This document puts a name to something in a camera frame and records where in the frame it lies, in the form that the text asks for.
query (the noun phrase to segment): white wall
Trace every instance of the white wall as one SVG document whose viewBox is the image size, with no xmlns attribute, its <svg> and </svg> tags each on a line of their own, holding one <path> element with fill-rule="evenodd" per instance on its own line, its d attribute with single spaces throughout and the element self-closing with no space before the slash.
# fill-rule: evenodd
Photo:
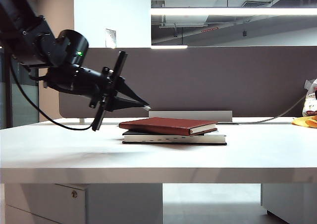
<svg viewBox="0 0 317 224">
<path fill-rule="evenodd" d="M 117 47 L 151 46 L 151 0 L 74 0 L 75 31 L 89 47 L 106 47 L 106 28 Z"/>
<path fill-rule="evenodd" d="M 38 0 L 37 11 L 43 14 L 57 37 L 64 29 L 74 29 L 74 1 L 73 0 Z M 45 75 L 46 69 L 40 69 L 39 74 Z M 39 82 L 40 109 L 53 119 L 60 118 L 58 108 L 58 91 L 43 87 Z M 47 120 L 40 115 L 40 121 Z"/>
</svg>

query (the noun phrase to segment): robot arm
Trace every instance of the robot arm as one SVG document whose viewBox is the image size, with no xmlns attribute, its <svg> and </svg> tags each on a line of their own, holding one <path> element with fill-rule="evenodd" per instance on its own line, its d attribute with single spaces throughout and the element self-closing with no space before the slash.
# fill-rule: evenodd
<svg viewBox="0 0 317 224">
<path fill-rule="evenodd" d="M 99 104 L 92 129 L 98 130 L 106 111 L 144 107 L 148 103 L 137 96 L 120 76 L 127 53 L 120 52 L 112 70 L 97 72 L 82 67 L 88 41 L 78 32 L 63 30 L 55 38 L 43 16 L 36 16 L 27 0 L 0 0 L 0 40 L 4 48 L 27 69 L 48 68 L 45 76 L 34 78 L 63 93 L 91 99 Z M 117 93 L 132 98 L 125 99 Z"/>
</svg>

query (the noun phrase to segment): fluorescent light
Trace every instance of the fluorescent light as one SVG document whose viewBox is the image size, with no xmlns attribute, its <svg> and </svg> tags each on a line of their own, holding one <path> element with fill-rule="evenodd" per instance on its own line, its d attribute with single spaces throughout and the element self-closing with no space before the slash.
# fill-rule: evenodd
<svg viewBox="0 0 317 224">
<path fill-rule="evenodd" d="M 162 7 L 151 8 L 151 15 L 317 15 L 317 8 Z"/>
<path fill-rule="evenodd" d="M 178 45 L 178 46 L 151 46 L 151 49 L 186 49 L 188 45 Z"/>
</svg>

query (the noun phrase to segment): stack of books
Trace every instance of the stack of books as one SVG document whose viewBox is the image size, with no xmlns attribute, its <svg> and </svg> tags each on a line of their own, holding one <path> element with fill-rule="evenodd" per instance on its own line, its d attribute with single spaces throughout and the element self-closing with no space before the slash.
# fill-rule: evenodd
<svg viewBox="0 0 317 224">
<path fill-rule="evenodd" d="M 126 121 L 120 128 L 123 143 L 226 145 L 225 135 L 216 128 L 216 121 L 151 117 Z"/>
</svg>

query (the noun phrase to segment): drawer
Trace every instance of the drawer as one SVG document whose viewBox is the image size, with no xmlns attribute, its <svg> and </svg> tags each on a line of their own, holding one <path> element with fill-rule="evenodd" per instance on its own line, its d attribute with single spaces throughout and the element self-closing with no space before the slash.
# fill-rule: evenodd
<svg viewBox="0 0 317 224">
<path fill-rule="evenodd" d="M 6 184 L 4 189 L 6 205 L 62 224 L 85 224 L 85 190 L 58 184 Z"/>
<path fill-rule="evenodd" d="M 5 224 L 59 224 L 23 210 L 6 206 Z"/>
</svg>

